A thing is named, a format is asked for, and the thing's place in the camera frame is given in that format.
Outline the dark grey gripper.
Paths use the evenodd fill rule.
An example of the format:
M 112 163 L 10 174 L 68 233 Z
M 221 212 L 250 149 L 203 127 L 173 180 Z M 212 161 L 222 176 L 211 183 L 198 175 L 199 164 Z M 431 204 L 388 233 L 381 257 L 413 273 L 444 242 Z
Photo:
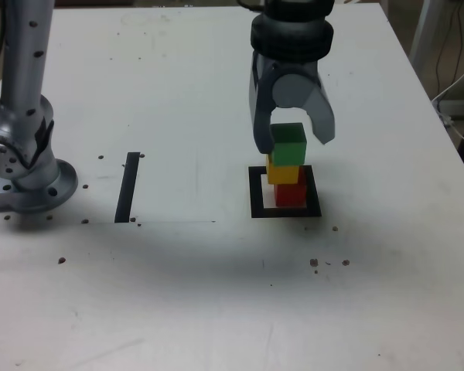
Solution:
M 275 70 L 296 71 L 301 75 L 285 74 L 276 80 Z M 323 145 L 335 138 L 335 117 L 319 82 L 318 63 L 278 61 L 254 51 L 249 108 L 254 142 L 261 154 L 270 154 L 274 148 L 270 125 L 276 107 L 304 110 L 311 120 L 312 133 Z

